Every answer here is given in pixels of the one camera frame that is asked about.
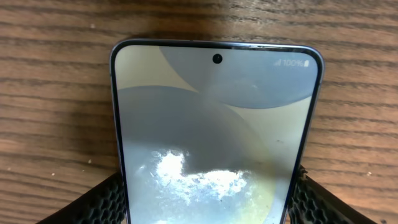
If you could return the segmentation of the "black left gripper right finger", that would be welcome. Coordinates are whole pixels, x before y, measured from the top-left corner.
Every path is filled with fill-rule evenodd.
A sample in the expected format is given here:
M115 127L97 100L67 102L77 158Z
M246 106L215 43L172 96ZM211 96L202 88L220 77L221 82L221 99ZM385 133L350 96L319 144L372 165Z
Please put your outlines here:
M311 179L302 166L288 213L291 224L376 224Z

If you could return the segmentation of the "Samsung Galaxy smartphone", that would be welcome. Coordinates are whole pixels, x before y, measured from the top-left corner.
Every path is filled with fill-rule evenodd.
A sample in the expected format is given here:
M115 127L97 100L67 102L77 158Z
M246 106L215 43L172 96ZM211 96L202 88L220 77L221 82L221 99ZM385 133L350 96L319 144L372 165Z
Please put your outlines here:
M128 39L109 70L128 223L283 223L324 74L302 45Z

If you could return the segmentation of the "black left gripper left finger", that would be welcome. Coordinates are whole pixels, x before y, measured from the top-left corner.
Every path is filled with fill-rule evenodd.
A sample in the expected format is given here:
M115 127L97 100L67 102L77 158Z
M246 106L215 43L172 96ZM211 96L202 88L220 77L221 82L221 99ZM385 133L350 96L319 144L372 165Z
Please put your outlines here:
M121 224L125 214L123 178L117 172L37 224Z

